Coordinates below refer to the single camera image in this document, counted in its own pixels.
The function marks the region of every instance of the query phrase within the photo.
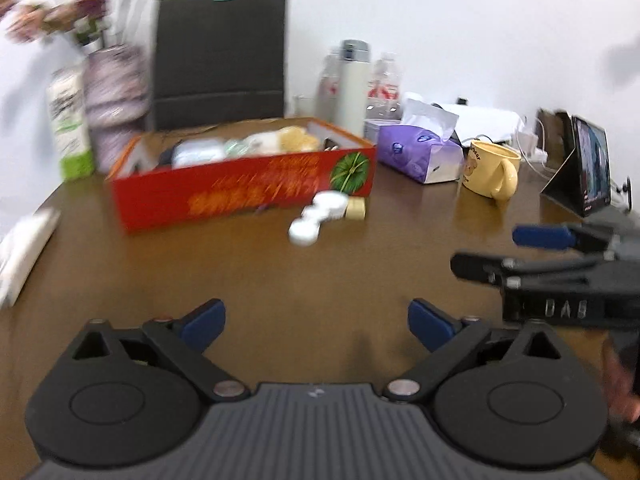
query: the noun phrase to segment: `thermos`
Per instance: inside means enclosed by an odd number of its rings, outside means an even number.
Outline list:
[[[358,137],[364,136],[370,71],[369,45],[358,40],[343,41],[334,122]]]

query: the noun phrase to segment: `yellow mug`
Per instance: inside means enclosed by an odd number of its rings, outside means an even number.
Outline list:
[[[518,187],[520,154],[483,140],[472,140],[462,184],[478,195],[508,200]]]

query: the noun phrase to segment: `wooden table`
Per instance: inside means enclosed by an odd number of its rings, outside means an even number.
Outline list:
[[[379,167],[367,220],[326,224],[317,244],[300,248],[287,240],[300,208],[127,236],[101,180],[63,185],[48,202],[62,211],[60,226],[18,303],[0,312],[0,478],[21,478],[38,463],[26,403],[89,318],[137,326],[222,298],[227,328],[206,355],[251,386],[382,386],[426,355],[406,327],[415,297],[499,324],[498,292],[457,281],[449,259],[459,249],[547,257],[511,242],[516,224],[572,220],[539,198],[541,188],[522,171],[516,196],[498,206],[455,183],[420,186]],[[561,333],[599,367],[604,333]],[[638,474],[601,455],[596,465],[613,479]]]

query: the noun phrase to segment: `green and white box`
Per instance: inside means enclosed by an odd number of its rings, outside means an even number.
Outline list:
[[[64,180],[90,176],[94,156],[84,113],[82,69],[58,70],[49,85],[49,114]]]

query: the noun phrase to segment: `red box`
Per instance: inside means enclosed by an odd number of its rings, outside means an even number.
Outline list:
[[[204,166],[155,169],[159,154],[185,138],[248,135],[304,126],[332,152],[290,153],[226,160]],[[355,196],[371,192],[376,147],[316,119],[243,121],[199,130],[145,134],[129,143],[108,182],[128,232],[268,205],[306,205],[316,192],[337,189]]]

